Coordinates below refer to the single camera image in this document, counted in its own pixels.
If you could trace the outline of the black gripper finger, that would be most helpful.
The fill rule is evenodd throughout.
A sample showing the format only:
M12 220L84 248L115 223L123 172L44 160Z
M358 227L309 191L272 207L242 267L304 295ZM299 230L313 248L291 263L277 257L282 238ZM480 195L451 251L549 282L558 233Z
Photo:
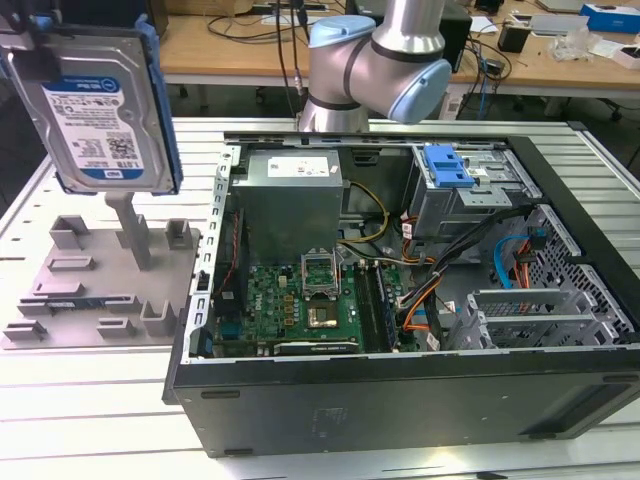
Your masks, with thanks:
M48 48L11 50L8 60L14 76L22 81L56 82L58 80L58 59Z

